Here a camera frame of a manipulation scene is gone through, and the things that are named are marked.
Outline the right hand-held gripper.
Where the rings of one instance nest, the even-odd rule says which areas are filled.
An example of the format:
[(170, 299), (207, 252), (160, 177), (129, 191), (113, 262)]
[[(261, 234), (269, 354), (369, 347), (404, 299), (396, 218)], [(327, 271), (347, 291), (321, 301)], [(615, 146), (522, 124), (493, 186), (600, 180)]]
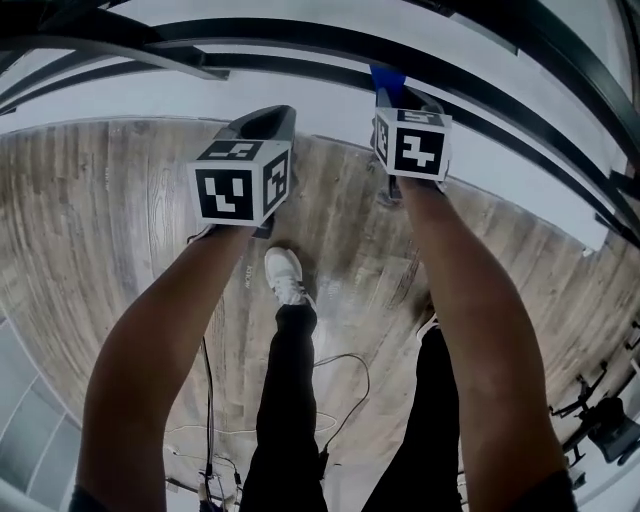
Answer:
[(429, 94), (404, 88), (401, 109), (386, 88), (376, 91), (373, 149), (388, 176), (386, 198), (400, 201), (398, 177), (441, 183), (451, 159), (452, 117)]

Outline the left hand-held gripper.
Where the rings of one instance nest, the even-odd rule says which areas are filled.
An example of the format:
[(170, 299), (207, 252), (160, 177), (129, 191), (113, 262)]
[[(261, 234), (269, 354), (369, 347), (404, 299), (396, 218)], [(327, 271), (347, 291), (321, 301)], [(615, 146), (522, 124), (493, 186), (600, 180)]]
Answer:
[(274, 212), (292, 182), (296, 110), (288, 105), (250, 112), (222, 127), (187, 164), (198, 222), (246, 226), (268, 239)]

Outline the blue cloth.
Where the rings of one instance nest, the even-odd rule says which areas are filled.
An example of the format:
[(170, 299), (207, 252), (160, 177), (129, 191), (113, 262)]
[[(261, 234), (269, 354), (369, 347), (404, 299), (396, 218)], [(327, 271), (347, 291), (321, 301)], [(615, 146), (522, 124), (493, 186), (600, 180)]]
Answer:
[(403, 97), (406, 76), (397, 70), (375, 65), (370, 66), (370, 73), (376, 93), (385, 91), (392, 106), (399, 104)]

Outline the wooden railing with black bars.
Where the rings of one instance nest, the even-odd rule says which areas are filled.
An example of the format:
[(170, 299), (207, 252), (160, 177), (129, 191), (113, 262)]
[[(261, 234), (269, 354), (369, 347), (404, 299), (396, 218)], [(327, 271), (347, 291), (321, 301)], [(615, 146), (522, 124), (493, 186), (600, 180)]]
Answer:
[(371, 65), (452, 117), (445, 179), (640, 248), (640, 113), (541, 0), (0, 0), (0, 133), (288, 105), (295, 132), (373, 149)]

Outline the person's left forearm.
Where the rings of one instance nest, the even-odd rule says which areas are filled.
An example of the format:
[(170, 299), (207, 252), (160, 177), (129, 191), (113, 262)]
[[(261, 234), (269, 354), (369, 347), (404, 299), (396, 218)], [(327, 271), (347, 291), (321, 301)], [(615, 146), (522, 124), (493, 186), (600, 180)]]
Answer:
[(168, 416), (252, 234), (225, 227), (191, 242), (107, 336), (86, 393), (77, 483), (108, 512), (166, 512)]

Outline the person's right forearm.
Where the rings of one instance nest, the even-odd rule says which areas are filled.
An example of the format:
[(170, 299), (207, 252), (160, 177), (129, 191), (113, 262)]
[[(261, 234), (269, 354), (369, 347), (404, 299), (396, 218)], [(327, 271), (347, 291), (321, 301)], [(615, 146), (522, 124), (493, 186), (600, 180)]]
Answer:
[(564, 458), (528, 313), (448, 198), (413, 179), (399, 184), (456, 376), (468, 479), (532, 486)]

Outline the person's left white shoe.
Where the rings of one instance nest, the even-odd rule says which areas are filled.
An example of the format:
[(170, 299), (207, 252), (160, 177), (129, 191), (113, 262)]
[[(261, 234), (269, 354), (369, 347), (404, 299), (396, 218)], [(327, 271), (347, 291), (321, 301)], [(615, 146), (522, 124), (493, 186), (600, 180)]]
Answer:
[(264, 256), (267, 283), (281, 306), (316, 305), (303, 283), (300, 260), (290, 249), (271, 247)]

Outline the person's white shoe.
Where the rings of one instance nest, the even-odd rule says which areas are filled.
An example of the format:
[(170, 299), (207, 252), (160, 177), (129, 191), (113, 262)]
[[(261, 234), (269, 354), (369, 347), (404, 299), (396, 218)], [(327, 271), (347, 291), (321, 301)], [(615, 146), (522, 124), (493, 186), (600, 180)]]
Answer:
[(303, 283), (300, 260), (290, 249), (271, 247), (264, 256), (267, 283), (281, 306), (316, 305)]
[(418, 331), (416, 332), (416, 339), (419, 342), (422, 342), (424, 337), (427, 334), (431, 333), (434, 330), (439, 330), (439, 329), (440, 327), (439, 327), (437, 314), (433, 312), (419, 327)]

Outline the person's right white shoe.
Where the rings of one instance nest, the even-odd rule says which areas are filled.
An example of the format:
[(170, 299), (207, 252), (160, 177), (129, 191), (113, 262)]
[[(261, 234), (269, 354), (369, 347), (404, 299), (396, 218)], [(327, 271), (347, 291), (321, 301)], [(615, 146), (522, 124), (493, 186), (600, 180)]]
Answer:
[(419, 342), (422, 342), (424, 337), (427, 334), (431, 333), (434, 330), (439, 330), (439, 329), (440, 327), (439, 327), (437, 314), (433, 312), (419, 327), (418, 331), (416, 332), (416, 339)]

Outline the person's black trousers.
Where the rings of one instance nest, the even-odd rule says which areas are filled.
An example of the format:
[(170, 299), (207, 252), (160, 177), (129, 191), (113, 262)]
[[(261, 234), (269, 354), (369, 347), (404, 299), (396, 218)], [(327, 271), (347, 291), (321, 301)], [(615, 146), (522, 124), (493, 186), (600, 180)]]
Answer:
[[(317, 316), (308, 305), (283, 306), (276, 322), (240, 512), (327, 512), (312, 386)], [(403, 442), (362, 512), (462, 512), (458, 393), (449, 352), (440, 329), (420, 343)]]

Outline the black office chair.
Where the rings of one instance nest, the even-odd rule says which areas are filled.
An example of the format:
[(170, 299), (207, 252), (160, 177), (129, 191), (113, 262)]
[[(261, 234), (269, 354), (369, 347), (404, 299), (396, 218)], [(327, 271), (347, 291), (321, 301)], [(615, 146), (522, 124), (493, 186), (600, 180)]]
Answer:
[(619, 392), (612, 396), (605, 393), (595, 406), (589, 405), (589, 400), (608, 373), (608, 361), (602, 360), (599, 368), (600, 375), (593, 383), (589, 383), (582, 374), (576, 376), (580, 391), (574, 402), (560, 409), (549, 407), (552, 417), (563, 419), (573, 414), (580, 420), (577, 430), (562, 443), (569, 468), (575, 467), (586, 456), (579, 447), (585, 439), (599, 449), (607, 464), (623, 466), (640, 450), (640, 423), (626, 414)]

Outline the person's black shirt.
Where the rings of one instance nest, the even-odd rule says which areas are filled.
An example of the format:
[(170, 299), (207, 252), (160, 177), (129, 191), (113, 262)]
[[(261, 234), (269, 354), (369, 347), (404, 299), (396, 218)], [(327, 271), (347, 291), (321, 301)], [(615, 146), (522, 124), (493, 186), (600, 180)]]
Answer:
[[(76, 486), (67, 512), (109, 511), (83, 488)], [(506, 512), (578, 512), (568, 473), (552, 474), (527, 491)]]

